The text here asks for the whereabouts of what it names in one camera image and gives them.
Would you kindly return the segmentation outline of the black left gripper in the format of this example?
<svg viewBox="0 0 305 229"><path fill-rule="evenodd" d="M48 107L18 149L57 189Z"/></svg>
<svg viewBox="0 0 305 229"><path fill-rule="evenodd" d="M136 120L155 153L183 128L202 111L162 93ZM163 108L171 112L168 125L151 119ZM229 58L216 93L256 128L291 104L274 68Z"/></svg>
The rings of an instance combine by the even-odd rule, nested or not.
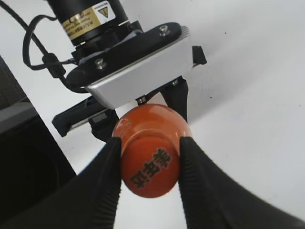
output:
<svg viewBox="0 0 305 229"><path fill-rule="evenodd" d="M206 63L202 47L191 44L186 26L168 22L148 31L134 30L123 42L80 60L67 81L90 97L54 116L52 124L64 137L89 123L92 134L107 141L118 122L117 108L132 101L144 105L158 93L188 122L184 77Z"/></svg>

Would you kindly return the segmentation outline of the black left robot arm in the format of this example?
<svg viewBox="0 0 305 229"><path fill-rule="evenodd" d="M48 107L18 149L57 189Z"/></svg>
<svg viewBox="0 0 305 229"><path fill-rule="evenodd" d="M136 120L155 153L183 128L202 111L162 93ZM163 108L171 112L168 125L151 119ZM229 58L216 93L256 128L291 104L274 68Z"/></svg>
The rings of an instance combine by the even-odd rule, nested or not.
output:
<svg viewBox="0 0 305 229"><path fill-rule="evenodd" d="M186 26L165 22L143 31L118 0L51 0L49 5L75 47L76 68L67 84L90 94L53 118L61 136L89 123L92 134L107 141L118 122L117 108L131 101L145 104L157 93L187 118L183 76L207 60L200 46L191 45Z"/></svg>

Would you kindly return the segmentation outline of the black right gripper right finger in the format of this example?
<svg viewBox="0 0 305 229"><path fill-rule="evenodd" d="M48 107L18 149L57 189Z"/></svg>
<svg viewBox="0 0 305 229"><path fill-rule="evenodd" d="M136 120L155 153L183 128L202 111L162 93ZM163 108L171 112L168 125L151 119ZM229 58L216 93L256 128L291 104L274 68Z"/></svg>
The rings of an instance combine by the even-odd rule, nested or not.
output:
<svg viewBox="0 0 305 229"><path fill-rule="evenodd" d="M191 137L180 138L179 190L189 229L303 229L222 171Z"/></svg>

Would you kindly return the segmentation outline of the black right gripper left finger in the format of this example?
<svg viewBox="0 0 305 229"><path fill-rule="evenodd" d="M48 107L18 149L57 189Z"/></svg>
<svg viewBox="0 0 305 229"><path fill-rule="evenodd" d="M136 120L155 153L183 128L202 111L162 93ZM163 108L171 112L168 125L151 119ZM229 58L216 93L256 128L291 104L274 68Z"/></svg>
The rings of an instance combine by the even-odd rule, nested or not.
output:
<svg viewBox="0 0 305 229"><path fill-rule="evenodd" d="M112 229L121 191L121 147L110 138L59 191L3 223L2 229Z"/></svg>

